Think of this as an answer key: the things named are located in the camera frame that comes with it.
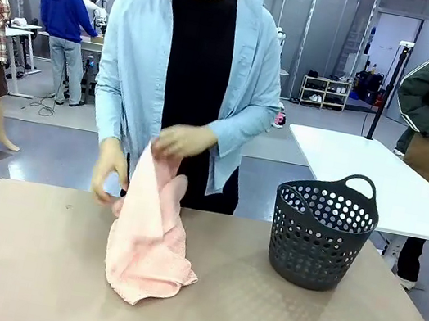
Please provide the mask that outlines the person's right hand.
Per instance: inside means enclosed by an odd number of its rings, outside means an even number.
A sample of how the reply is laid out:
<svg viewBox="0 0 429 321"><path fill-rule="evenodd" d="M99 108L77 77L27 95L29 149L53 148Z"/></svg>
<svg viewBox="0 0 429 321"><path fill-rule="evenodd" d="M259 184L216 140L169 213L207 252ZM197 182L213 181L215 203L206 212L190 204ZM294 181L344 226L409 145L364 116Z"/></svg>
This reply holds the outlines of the person's right hand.
<svg viewBox="0 0 429 321"><path fill-rule="evenodd" d="M109 137L101 141L90 185L92 193L101 203L112 201L110 193L104 188L109 174L116 173L121 189L128 188L128 164L119 139Z"/></svg>

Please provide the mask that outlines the person's left hand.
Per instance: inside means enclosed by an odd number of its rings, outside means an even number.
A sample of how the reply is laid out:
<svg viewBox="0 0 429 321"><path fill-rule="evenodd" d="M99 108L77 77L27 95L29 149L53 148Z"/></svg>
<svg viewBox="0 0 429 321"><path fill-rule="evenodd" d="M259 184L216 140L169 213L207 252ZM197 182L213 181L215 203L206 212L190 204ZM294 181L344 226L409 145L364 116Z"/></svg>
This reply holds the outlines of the person's left hand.
<svg viewBox="0 0 429 321"><path fill-rule="evenodd" d="M209 126L174 125L162 129L151 145L155 156L183 159L200 155L217 144Z"/></svg>

